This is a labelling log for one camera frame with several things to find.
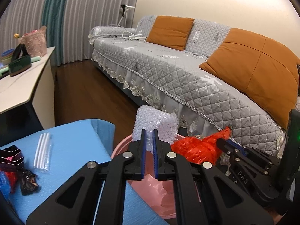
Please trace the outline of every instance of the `pink plastic basin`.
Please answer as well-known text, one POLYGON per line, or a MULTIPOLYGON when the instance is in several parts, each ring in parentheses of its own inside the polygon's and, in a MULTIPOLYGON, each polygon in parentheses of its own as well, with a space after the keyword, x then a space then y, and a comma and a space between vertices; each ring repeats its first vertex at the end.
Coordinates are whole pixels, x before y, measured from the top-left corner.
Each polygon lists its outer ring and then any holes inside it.
MULTIPOLYGON (((177 134, 176 140, 184 137, 177 134)), ((132 135, 122 140, 114 149, 111 158, 127 151, 132 135)), ((142 181, 128 181, 139 196, 163 219, 176 217, 172 181, 157 181, 154 178, 153 154, 146 152, 145 176, 142 181)))

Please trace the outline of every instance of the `blue bowl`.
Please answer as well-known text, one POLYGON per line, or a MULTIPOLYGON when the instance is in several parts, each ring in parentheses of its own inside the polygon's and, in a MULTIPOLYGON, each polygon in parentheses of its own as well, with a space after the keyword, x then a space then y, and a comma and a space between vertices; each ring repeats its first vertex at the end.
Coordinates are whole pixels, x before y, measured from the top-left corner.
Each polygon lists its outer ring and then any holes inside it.
POLYGON ((1 57, 7 56, 8 54, 12 53, 14 50, 15 50, 15 49, 12 48, 12 49, 9 49, 9 50, 7 50, 7 51, 5 51, 5 52, 2 52, 2 53, 1 53, 1 57))

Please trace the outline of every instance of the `dark brown floor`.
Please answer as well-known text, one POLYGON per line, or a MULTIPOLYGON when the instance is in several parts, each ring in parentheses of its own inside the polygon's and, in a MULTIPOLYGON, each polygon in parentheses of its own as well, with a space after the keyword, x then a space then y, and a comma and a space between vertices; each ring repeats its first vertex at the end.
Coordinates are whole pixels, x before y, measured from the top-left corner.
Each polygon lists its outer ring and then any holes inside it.
POLYGON ((115 125, 114 147, 133 131, 138 106, 90 60, 56 68, 55 123, 103 119, 115 125))

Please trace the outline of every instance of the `sofa backrest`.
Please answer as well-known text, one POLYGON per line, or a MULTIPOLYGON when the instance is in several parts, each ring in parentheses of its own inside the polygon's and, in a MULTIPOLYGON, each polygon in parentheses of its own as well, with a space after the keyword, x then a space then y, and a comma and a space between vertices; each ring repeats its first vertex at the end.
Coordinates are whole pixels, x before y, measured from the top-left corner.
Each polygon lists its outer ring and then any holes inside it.
MULTIPOLYGON (((136 28, 136 33, 148 36, 156 15, 143 17, 136 28)), ((185 50, 195 54, 210 57, 223 42, 231 28, 216 22, 195 19, 192 30, 188 36, 185 50)))

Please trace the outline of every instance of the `blue table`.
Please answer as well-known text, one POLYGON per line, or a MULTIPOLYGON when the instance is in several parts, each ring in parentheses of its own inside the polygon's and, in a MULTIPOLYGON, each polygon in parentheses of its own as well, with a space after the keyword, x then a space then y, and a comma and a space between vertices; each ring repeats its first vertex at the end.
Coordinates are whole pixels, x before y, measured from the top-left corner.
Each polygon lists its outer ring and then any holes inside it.
MULTIPOLYGON (((104 163, 111 160, 114 131, 115 126, 109 122, 89 119, 43 130, 1 147, 4 149, 16 145, 20 148, 25 157, 25 168, 38 175, 37 182, 41 187, 38 192, 22 196, 18 186, 16 192, 10 196, 20 219, 25 223, 35 208, 88 161, 104 163), (47 132, 51 134, 53 146, 50 170, 44 173, 33 168, 33 160, 39 136, 47 132)), ((167 225, 128 184, 123 224, 167 225)))

